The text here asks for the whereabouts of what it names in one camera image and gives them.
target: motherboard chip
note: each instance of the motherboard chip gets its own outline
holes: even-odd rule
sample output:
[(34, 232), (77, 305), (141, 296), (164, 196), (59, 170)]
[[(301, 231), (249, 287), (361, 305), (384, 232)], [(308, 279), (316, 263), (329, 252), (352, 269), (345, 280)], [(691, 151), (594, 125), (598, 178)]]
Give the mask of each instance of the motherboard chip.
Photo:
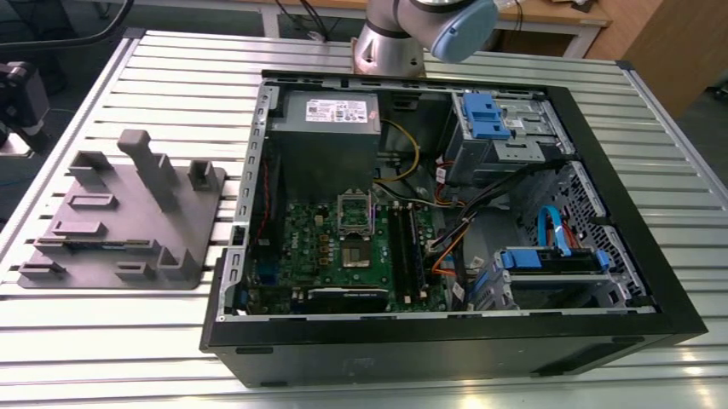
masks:
[(372, 266), (372, 241), (359, 234), (351, 234), (341, 242), (341, 266), (369, 268)]

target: power supply label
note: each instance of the power supply label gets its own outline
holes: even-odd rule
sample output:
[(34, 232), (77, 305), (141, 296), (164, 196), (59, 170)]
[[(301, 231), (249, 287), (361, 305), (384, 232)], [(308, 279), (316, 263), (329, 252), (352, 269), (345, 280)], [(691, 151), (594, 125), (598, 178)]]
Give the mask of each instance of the power supply label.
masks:
[(307, 122), (347, 122), (367, 124), (367, 102), (309, 100), (307, 102)]

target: metal case frame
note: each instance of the metal case frame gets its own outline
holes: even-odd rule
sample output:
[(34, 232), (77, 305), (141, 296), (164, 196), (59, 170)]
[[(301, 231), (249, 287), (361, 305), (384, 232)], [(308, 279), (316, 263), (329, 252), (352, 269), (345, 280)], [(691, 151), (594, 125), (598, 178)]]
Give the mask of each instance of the metal case frame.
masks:
[[(508, 87), (523, 91), (542, 91), (552, 101), (556, 116), (571, 136), (586, 171), (610, 212), (610, 221), (618, 226), (659, 311), (655, 314), (530, 314), (488, 318), (470, 318), (467, 313), (452, 313), (449, 319), (437, 320), (297, 320), (292, 317), (292, 320), (225, 322), (217, 319), (221, 308), (220, 287), (224, 272), (230, 271), (229, 266), (220, 262), (212, 286), (201, 350), (218, 355), (248, 386), (572, 374), (584, 372), (647, 346), (673, 345), (707, 332), (567, 88), (304, 72), (264, 72), (264, 77), (285, 82), (324, 84), (341, 89), (348, 89), (351, 83), (361, 82), (373, 88), (385, 84), (389, 88), (403, 90), (417, 88), (449, 92), (449, 89)], [(258, 125), (265, 122), (265, 115), (265, 110), (258, 109), (249, 148), (249, 151), (254, 151), (253, 154), (257, 141), (264, 139)], [(256, 192), (257, 178), (248, 172), (250, 170), (246, 165), (242, 191), (249, 189), (249, 192)], [(253, 197), (245, 199), (252, 203)], [(234, 229), (234, 246), (226, 250), (221, 261), (226, 259), (230, 251), (244, 255), (246, 242), (244, 239), (236, 240), (236, 237), (246, 236), (244, 229), (245, 226)], [(499, 356), (515, 361), (516, 368), (523, 368), (523, 361), (534, 360), (532, 351), (538, 351), (536, 356), (543, 365), (528, 372), (518, 369), (514, 372), (500, 371), (503, 362)], [(297, 359), (304, 366), (316, 365), (323, 370), (335, 365), (337, 370), (316, 377), (307, 376), (300, 371), (308, 380), (295, 380), (292, 371), (296, 363), (292, 359)]]

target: metal table surface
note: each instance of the metal table surface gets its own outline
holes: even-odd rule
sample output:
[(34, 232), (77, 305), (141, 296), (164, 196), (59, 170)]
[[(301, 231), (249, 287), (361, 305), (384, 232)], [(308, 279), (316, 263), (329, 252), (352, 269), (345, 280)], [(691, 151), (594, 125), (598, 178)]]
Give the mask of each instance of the metal table surface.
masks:
[[(246, 389), (198, 350), (212, 271), (232, 228), (252, 108), (265, 68), (349, 72), (349, 45), (148, 32), (126, 38), (0, 236), (0, 406), (705, 407), (728, 406), (728, 195), (640, 79), (612, 62), (474, 56), (432, 77), (571, 88), (710, 334), (576, 377)], [(26, 290), (34, 251), (73, 178), (75, 151), (125, 162), (117, 138), (148, 129), (174, 164), (208, 158), (229, 178), (193, 291)]]

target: floor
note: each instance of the floor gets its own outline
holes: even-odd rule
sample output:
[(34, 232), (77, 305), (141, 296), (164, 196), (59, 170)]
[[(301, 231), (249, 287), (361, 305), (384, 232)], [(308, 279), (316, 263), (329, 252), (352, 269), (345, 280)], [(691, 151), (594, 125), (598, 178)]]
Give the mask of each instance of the floor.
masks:
[[(110, 14), (116, 15), (118, 9), (118, 5), (112, 5)], [(109, 24), (108, 20), (99, 20), (91, 3), (69, 2), (66, 10), (82, 36), (99, 32)], [(0, 14), (6, 15), (6, 11), (7, 6), (5, 8), (5, 4), (0, 3)], [(169, 8), (134, 6), (126, 25), (184, 32), (264, 35), (264, 25), (256, 13), (178, 9), (174, 20), (169, 19), (169, 15)], [(325, 24), (328, 27), (335, 27), (335, 41), (349, 41), (363, 27), (361, 20), (325, 18)], [(299, 29), (285, 16), (281, 17), (281, 30), (284, 37), (307, 38), (307, 32)], [(50, 97), (53, 109), (46, 118), (46, 129), (51, 134), (63, 133), (112, 56), (116, 43), (117, 41), (112, 40), (93, 47), (58, 52), (69, 85), (63, 92)], [(725, 155), (728, 150), (728, 102), (717, 101), (710, 93), (706, 93), (679, 118), (679, 125), (719, 177), (728, 184), (728, 156)], [(0, 160), (0, 228), (13, 214), (42, 165), (42, 158)]]

